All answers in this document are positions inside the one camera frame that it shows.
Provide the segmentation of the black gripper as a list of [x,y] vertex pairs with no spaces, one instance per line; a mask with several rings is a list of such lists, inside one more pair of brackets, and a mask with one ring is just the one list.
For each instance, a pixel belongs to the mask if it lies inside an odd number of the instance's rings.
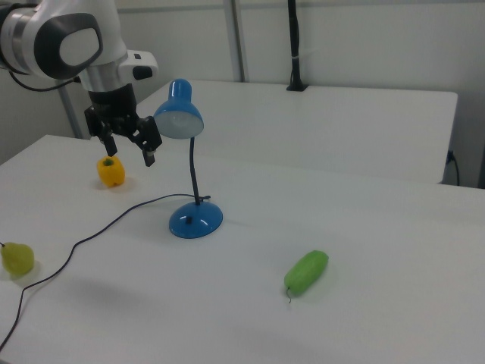
[[107,155],[117,153],[113,135],[126,137],[142,150],[145,166],[151,167],[162,140],[154,118],[138,116],[133,86],[128,84],[106,92],[90,91],[89,98],[91,106],[84,111],[88,131],[104,144]]

